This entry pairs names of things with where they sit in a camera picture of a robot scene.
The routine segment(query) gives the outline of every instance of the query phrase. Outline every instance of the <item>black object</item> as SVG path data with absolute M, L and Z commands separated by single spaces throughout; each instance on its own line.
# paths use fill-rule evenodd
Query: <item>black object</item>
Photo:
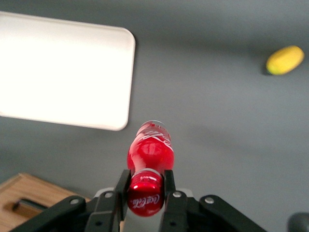
M 88 203 L 70 196 L 11 232 L 118 232 L 126 216 L 130 180 L 130 170 L 123 170 L 114 191 Z M 164 185 L 165 211 L 159 232 L 266 232 L 218 196 L 196 201 L 177 191 L 172 170 L 165 171 Z M 309 214 L 296 214 L 289 221 L 289 232 L 309 232 L 308 225 Z

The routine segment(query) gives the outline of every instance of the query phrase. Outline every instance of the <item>metal bolt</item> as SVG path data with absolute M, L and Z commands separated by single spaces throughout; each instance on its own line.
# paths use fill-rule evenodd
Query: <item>metal bolt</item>
M 73 200 L 70 201 L 70 204 L 77 204 L 78 202 L 79 202 L 78 199 L 73 199 Z
M 112 192 L 107 192 L 105 195 L 104 195 L 104 197 L 106 197 L 106 198 L 110 198 L 112 196 Z
M 173 192 L 173 196 L 174 197 L 181 197 L 182 194 L 181 194 L 181 192 Z
M 211 198 L 211 197 L 206 197 L 205 198 L 205 202 L 208 203 L 208 204 L 213 204 L 214 203 L 214 199 Z

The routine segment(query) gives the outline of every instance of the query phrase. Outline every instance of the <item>wooden board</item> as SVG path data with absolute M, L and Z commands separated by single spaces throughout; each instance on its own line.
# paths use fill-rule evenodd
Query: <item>wooden board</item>
M 71 195 L 76 193 L 29 174 L 18 174 L 0 185 L 0 232 L 8 232 L 39 213 L 26 207 L 13 211 L 21 198 L 50 207 Z

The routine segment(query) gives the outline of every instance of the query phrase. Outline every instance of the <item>gray floor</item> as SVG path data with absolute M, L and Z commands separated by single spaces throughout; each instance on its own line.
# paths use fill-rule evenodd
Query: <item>gray floor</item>
M 0 118 L 0 182 L 27 172 L 85 196 L 114 186 L 139 126 L 163 121 L 177 187 L 215 194 L 269 232 L 309 211 L 308 60 L 265 75 L 267 57 L 309 51 L 309 2 L 2 0 L 0 10 L 122 26 L 137 50 L 128 126 L 118 132 Z M 126 231 L 160 215 L 128 213 Z

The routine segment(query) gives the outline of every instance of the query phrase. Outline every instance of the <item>coca-cola bottle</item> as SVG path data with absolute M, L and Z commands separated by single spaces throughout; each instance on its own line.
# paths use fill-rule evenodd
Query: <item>coca-cola bottle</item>
M 127 205 L 133 213 L 149 217 L 164 203 L 164 170 L 174 165 L 170 135 L 159 121 L 145 122 L 136 134 L 127 155 L 132 171 Z

